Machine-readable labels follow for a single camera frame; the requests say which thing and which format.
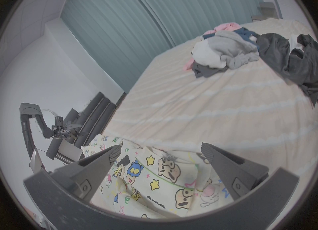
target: white cartoon blanket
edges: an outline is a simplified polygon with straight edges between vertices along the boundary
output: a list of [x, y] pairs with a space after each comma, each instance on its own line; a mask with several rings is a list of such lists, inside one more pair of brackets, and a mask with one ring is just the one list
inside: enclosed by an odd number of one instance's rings
[[95, 206], [156, 219], [201, 214], [233, 201], [202, 154], [142, 148], [103, 135], [82, 150], [87, 157], [117, 144], [122, 144], [121, 155], [94, 195]]

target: bed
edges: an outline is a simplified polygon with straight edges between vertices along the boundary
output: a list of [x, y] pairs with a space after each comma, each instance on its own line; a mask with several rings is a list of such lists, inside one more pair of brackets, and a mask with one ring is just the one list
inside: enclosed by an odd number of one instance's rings
[[[267, 19], [243, 25], [285, 38], [312, 31], [297, 21]], [[142, 147], [200, 152], [206, 142], [269, 167], [284, 167], [300, 183], [280, 216], [304, 190], [318, 160], [318, 108], [297, 85], [262, 59], [196, 79], [183, 71], [201, 36], [158, 55], [103, 132]]]

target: gray sweater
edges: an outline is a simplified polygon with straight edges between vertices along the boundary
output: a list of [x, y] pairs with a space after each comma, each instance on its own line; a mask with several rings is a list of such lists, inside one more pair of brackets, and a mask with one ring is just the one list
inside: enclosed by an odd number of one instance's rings
[[209, 47], [220, 56], [221, 61], [226, 61], [230, 69], [259, 59], [257, 46], [245, 41], [238, 33], [221, 30], [206, 40]]

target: teal curtain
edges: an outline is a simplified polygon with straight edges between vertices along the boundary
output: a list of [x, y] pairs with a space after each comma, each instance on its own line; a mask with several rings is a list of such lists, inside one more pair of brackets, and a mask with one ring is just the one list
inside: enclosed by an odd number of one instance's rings
[[247, 23], [263, 0], [67, 0], [61, 18], [128, 93], [158, 54], [225, 22]]

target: black jacket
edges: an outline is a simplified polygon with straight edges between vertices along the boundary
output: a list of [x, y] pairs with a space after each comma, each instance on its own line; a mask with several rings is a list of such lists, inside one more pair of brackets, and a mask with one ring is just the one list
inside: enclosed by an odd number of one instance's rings
[[257, 38], [260, 57], [282, 77], [298, 84], [315, 106], [318, 98], [318, 43], [310, 35], [299, 35], [297, 42], [304, 52], [293, 49], [278, 34], [263, 34]]

